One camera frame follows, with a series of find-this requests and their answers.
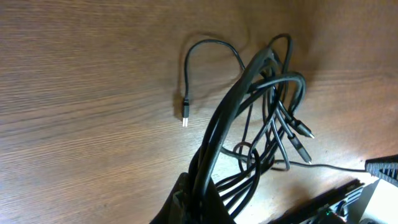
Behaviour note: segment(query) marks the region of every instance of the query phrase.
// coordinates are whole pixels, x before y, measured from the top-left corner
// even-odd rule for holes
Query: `tangled cable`
[[[280,61],[277,53],[271,48],[272,44],[281,38],[287,40],[287,51],[283,63]],[[312,160],[310,155],[291,130],[295,130],[297,134],[314,138],[311,130],[294,117],[295,111],[304,99],[306,84],[304,77],[300,73],[288,71],[293,46],[292,38],[288,34],[280,34],[272,38],[269,44],[252,58],[247,68],[245,68],[237,50],[229,43],[221,40],[206,39],[193,45],[188,50],[184,63],[185,97],[182,111],[183,126],[187,126],[189,116],[189,57],[193,49],[205,43],[221,44],[231,49],[240,64],[243,74],[229,92],[227,92],[215,110],[206,129],[202,144],[191,161],[189,174],[193,177],[192,196],[194,199],[200,201],[204,197],[220,152],[237,158],[240,169],[240,173],[216,183],[216,189],[219,193],[230,190],[221,195],[221,199],[224,202],[231,198],[225,205],[226,209],[231,210],[239,199],[246,194],[240,204],[230,213],[232,218],[237,217],[249,203],[256,191],[260,176],[269,169],[286,171],[290,169],[290,165],[292,164],[304,167],[329,167],[344,171],[364,172],[364,170],[345,169],[326,164],[309,165]],[[253,82],[253,79],[258,75],[261,76],[261,79]],[[296,86],[293,97],[286,108],[284,103],[286,102],[289,82],[295,82]],[[262,127],[254,140],[247,142],[246,137],[253,103],[259,98],[262,98]],[[223,147],[224,140],[234,119],[246,109],[248,109],[248,116],[242,140],[230,151]],[[285,147],[282,144],[282,138],[285,134],[307,164],[289,161]],[[264,138],[266,143],[264,151],[259,154],[256,146],[261,138]],[[243,147],[248,147],[249,149],[246,155],[243,154]],[[275,160],[275,153],[278,149],[282,154],[283,161]],[[243,167],[243,162],[246,163],[246,169]],[[273,167],[275,163],[281,162],[285,164],[284,169]]]

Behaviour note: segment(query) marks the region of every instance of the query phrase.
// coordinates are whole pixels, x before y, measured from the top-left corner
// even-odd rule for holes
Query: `silver connector tip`
[[[182,126],[188,127],[188,118],[182,118]]]

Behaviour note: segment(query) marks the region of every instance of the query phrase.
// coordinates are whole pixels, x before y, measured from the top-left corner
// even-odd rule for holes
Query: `brown wooden surface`
[[[1,1],[0,223],[149,222],[239,75],[224,47],[197,50],[181,127],[180,62],[209,35],[245,63],[272,36],[292,35],[290,68],[308,82],[297,117],[317,137],[302,138],[313,162],[362,168],[396,154],[397,13],[397,1]],[[213,176],[236,171],[220,156]],[[269,172],[236,221],[278,217],[353,177],[368,176]]]

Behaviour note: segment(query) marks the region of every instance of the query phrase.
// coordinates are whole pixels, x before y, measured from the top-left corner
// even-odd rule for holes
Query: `black plug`
[[[311,129],[303,124],[301,120],[293,118],[293,120],[289,124],[297,133],[301,134],[302,136],[315,138],[315,136],[311,132]]]
[[[297,150],[298,154],[304,160],[304,162],[311,164],[311,156],[307,152],[307,150],[305,150],[304,146],[301,144],[297,136],[294,134],[293,137],[289,138],[289,140],[292,143],[293,147]]]
[[[188,117],[189,117],[189,100],[184,99],[182,101],[182,126],[188,126]]]

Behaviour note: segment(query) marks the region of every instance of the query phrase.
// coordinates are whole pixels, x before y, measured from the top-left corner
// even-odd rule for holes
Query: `black cable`
[[[271,48],[272,44],[284,38],[287,40],[287,51],[283,63],[280,61],[278,54]],[[292,39],[288,34],[281,34],[274,37],[269,45],[261,49],[250,61],[245,68],[238,52],[235,48],[221,40],[207,39],[201,40],[193,45],[185,57],[184,77],[185,77],[185,97],[183,101],[183,118],[188,118],[189,111],[189,87],[188,87],[188,61],[189,56],[194,48],[204,43],[217,43],[227,46],[232,50],[237,58],[243,74],[241,78],[231,87],[226,96],[221,100],[210,119],[201,146],[191,161],[189,174],[191,178],[192,202],[201,204],[201,200],[206,194],[206,190],[211,179],[218,154],[220,152],[237,158],[240,173],[227,177],[215,184],[217,191],[220,193],[229,190],[221,196],[223,201],[232,197],[226,204],[226,208],[230,209],[235,203],[244,196],[241,203],[231,213],[235,218],[242,209],[248,204],[259,183],[260,175],[272,170],[289,170],[290,165],[302,167],[327,167],[350,172],[362,172],[363,170],[345,169],[334,167],[326,164],[306,165],[298,162],[289,161],[285,147],[282,144],[284,134],[287,135],[293,147],[297,150],[302,159],[310,163],[311,157],[302,146],[298,137],[290,130],[294,129],[297,134],[313,138],[311,130],[300,120],[294,117],[296,109],[302,103],[306,84],[304,77],[298,72],[288,71],[289,60],[292,55]],[[261,79],[253,82],[256,76]],[[289,82],[295,82],[295,90],[292,99],[285,103]],[[253,103],[262,97],[262,126],[256,134],[254,140],[246,142],[248,127],[253,109]],[[228,134],[228,130],[236,117],[244,110],[248,109],[248,116],[244,126],[242,141],[235,145],[233,151],[223,147],[224,140]],[[256,150],[261,138],[265,138],[264,151],[261,155]],[[243,154],[243,146],[249,148],[246,155]],[[284,160],[275,160],[275,153],[280,150]],[[243,169],[242,162],[246,163],[246,170]],[[286,168],[281,169],[273,167],[275,163],[285,163]]]

